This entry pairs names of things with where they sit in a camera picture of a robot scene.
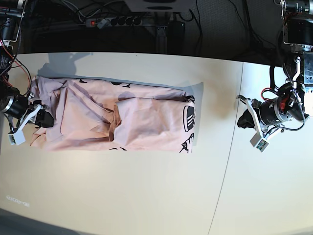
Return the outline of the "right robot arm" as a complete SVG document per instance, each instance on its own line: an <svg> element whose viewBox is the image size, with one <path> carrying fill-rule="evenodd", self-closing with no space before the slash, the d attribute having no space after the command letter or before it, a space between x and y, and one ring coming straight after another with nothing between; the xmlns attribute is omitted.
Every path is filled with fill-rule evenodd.
<svg viewBox="0 0 313 235"><path fill-rule="evenodd" d="M26 15L26 0L2 0L0 2L0 112L4 114L12 131L21 128L26 121L38 127L50 128L54 118L47 111L47 106L40 100L31 101L31 74L28 68L18 59L22 43L22 23ZM28 80L24 94L9 82L9 71L16 65L22 69Z"/></svg>

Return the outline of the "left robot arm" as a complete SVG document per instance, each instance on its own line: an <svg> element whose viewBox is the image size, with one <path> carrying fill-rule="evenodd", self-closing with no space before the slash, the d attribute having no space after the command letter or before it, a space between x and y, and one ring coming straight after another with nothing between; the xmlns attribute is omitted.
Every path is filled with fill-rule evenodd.
<svg viewBox="0 0 313 235"><path fill-rule="evenodd" d="M313 115L313 2L282 0L282 31L278 36L278 56L286 81L278 87L274 80L275 66L270 66L270 86L261 94L275 98L237 98L247 106L239 118L240 128L253 128L267 138L278 129L285 131L284 122L295 119L302 124Z"/></svg>

